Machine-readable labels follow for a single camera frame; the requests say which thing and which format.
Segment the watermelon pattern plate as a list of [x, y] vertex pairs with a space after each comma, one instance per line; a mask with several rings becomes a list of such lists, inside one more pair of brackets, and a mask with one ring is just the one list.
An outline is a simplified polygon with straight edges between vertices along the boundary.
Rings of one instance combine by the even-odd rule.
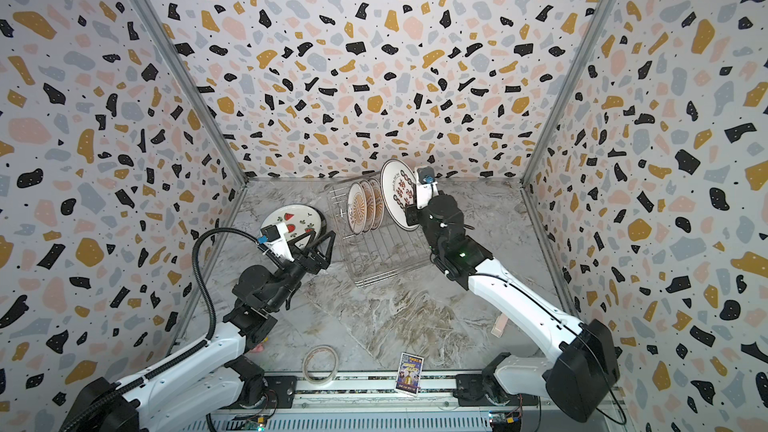
[[276, 209], [263, 220], [260, 229], [278, 223], [286, 224], [288, 240], [310, 230], [320, 235], [325, 229], [325, 221], [320, 212], [304, 204], [291, 204]]

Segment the orange sunburst plate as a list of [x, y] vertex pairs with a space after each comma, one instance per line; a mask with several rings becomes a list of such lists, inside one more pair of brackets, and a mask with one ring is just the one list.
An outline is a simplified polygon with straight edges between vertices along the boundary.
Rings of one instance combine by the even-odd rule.
[[384, 198], [382, 195], [382, 189], [381, 185], [378, 180], [376, 179], [370, 179], [369, 184], [373, 191], [373, 197], [374, 197], [374, 220], [372, 224], [372, 229], [376, 230], [380, 227], [383, 218], [384, 218]]
[[365, 212], [366, 218], [363, 226], [363, 231], [368, 232], [372, 229], [375, 219], [375, 198], [373, 188], [368, 180], [361, 180], [360, 186], [363, 190], [365, 198]]
[[359, 183], [353, 183], [350, 186], [347, 197], [347, 218], [351, 232], [360, 234], [367, 220], [367, 202]]
[[381, 169], [381, 188], [385, 207], [394, 223], [411, 232], [418, 224], [409, 225], [406, 208], [416, 203], [416, 178], [410, 167], [397, 159], [388, 160]]

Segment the orange sunburst plate front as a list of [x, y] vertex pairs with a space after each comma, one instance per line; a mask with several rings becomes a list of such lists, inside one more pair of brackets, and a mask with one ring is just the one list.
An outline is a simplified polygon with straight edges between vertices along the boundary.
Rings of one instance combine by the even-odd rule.
[[347, 197], [347, 218], [351, 232], [360, 234], [367, 220], [367, 202], [359, 183], [353, 183], [350, 186]]

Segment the brown rimmed cream plate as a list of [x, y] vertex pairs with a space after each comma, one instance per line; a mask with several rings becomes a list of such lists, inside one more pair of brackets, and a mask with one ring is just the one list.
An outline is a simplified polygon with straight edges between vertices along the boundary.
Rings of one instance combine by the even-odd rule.
[[327, 220], [325, 218], [325, 215], [321, 211], [317, 211], [317, 213], [318, 213], [320, 222], [315, 229], [316, 236], [312, 242], [312, 245], [315, 248], [317, 248], [320, 245], [320, 243], [325, 239], [325, 235], [328, 231], [328, 225], [327, 225]]

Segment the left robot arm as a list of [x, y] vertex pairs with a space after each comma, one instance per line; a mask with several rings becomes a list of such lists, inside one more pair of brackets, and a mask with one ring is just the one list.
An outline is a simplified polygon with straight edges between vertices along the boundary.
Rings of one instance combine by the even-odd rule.
[[268, 400], [264, 370], [247, 354], [288, 309], [306, 275], [332, 261], [336, 234], [310, 230], [293, 239], [268, 226], [260, 236], [245, 233], [275, 266], [246, 268], [233, 287], [234, 308], [218, 319], [202, 276], [195, 277], [209, 317], [195, 342], [139, 372], [114, 382], [98, 378], [78, 394], [64, 431], [175, 431], [239, 401]]

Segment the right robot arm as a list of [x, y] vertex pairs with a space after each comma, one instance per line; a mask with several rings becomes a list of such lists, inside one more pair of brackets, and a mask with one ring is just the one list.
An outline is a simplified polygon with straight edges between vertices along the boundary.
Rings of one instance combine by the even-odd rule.
[[540, 359], [500, 355], [487, 368], [492, 389], [548, 398], [570, 419], [585, 423], [618, 382], [610, 329], [585, 323], [523, 284], [465, 232], [456, 200], [419, 186], [404, 205], [408, 226], [423, 232], [431, 262], [451, 281], [495, 306], [539, 348]]

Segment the pink eraser block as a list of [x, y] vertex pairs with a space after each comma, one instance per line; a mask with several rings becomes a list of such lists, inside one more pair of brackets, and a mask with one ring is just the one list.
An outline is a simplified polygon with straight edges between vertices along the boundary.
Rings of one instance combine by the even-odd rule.
[[504, 315], [500, 315], [494, 322], [494, 325], [491, 329], [491, 334], [494, 337], [500, 338], [504, 334], [507, 323], [508, 318]]

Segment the purple card box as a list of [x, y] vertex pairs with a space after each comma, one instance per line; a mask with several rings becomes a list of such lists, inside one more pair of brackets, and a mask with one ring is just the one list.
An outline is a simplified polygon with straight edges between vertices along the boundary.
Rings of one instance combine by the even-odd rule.
[[403, 352], [397, 371], [395, 391], [409, 396], [417, 396], [423, 371], [424, 358]]

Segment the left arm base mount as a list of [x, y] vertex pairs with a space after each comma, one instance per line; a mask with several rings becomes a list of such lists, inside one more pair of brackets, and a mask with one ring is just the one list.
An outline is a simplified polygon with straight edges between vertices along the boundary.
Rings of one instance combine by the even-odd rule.
[[298, 383], [296, 375], [270, 375], [256, 368], [246, 372], [241, 379], [242, 389], [234, 407], [271, 412], [293, 406]]

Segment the aluminium front rail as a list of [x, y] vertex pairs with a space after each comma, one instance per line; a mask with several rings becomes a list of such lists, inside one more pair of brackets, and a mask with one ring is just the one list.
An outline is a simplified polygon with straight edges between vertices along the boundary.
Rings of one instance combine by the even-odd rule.
[[460, 407], [455, 376], [428, 372], [417, 396], [395, 391], [392, 372], [342, 372], [326, 387], [298, 377], [293, 406], [271, 412], [224, 406], [175, 431], [627, 431], [604, 400], [587, 422], [570, 419], [548, 398], [518, 407]]

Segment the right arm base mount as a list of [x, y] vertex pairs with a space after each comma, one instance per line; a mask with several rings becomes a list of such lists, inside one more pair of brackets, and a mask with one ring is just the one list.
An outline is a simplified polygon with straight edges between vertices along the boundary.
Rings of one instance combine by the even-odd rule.
[[452, 392], [460, 407], [518, 407], [539, 404], [541, 378], [547, 361], [518, 357], [509, 352], [497, 355], [480, 372], [457, 374]]

